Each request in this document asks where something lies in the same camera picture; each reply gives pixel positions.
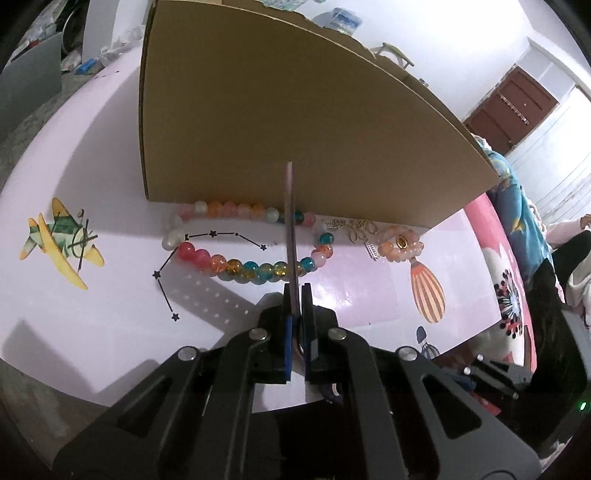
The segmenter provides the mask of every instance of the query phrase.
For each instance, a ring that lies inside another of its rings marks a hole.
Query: hand
[[[581,230],[585,230],[588,226],[591,226],[591,214],[589,213],[581,217]]]

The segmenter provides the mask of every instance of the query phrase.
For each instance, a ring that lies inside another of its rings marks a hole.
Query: cardboard box
[[[432,227],[498,182],[418,80],[351,37],[256,0],[158,0],[144,44],[147,198]]]

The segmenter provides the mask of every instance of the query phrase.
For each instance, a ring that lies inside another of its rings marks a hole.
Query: table
[[[252,327],[260,310],[277,303],[276,292],[283,290],[282,282],[222,282],[172,264],[162,279],[180,316],[172,320],[152,274],[166,259],[160,242],[175,206],[144,196],[137,115],[140,58],[140,50],[122,55],[70,98],[30,144],[0,194],[5,232],[0,356],[57,390],[105,406],[178,348],[213,348]],[[38,248],[19,260],[27,219],[42,213],[51,221],[53,197],[74,216],[84,209],[99,235],[95,245],[105,266],[84,263],[80,275],[88,291],[70,284]],[[204,220],[203,229],[224,221]],[[260,234],[256,224],[241,228]],[[277,241],[269,250],[274,261],[281,260],[281,229],[270,228],[276,230],[266,232],[265,241]],[[312,237],[298,235],[301,257],[300,249],[310,251]],[[363,244],[351,244],[343,232],[336,237],[333,258],[302,280],[311,283],[316,304],[334,309],[342,326],[371,345],[418,346],[416,331],[422,326],[428,342],[443,353],[499,320],[490,275],[463,211],[422,237],[426,248],[419,260],[446,294],[439,323],[428,323],[415,307],[407,262],[373,262]],[[255,255],[246,244],[216,245],[228,258],[230,253]],[[294,370],[288,385],[257,386],[254,411],[320,398],[305,385],[301,365]]]

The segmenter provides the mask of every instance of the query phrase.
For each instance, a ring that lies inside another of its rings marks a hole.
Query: screw
[[[191,360],[194,360],[197,356],[197,349],[192,346],[184,346],[178,351],[177,356],[183,362],[189,362]]]
[[[340,342],[347,337],[347,332],[342,328],[331,328],[329,330],[329,338],[331,340],[335,340],[336,342]]]
[[[402,360],[406,360],[407,362],[412,362],[413,360],[417,359],[418,353],[411,346],[403,346],[400,350],[398,350],[398,356]]]
[[[264,328],[253,328],[250,332],[248,332],[248,336],[251,340],[264,340],[267,338],[269,334]]]

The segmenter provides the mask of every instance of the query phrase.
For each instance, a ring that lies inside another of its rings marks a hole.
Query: airplane illustration
[[[84,210],[78,214],[78,222],[68,212],[66,207],[57,198],[51,201],[53,223],[46,223],[42,214],[39,214],[38,222],[29,218],[29,238],[25,242],[19,258],[24,260],[39,247],[49,256],[53,264],[73,285],[82,290],[88,290],[86,284],[80,278],[82,260],[88,260],[97,267],[105,265],[105,260],[99,250],[94,246],[94,240],[98,235],[93,235],[88,230],[88,219],[84,222]],[[68,262],[68,258],[78,259],[77,270],[74,270]]]

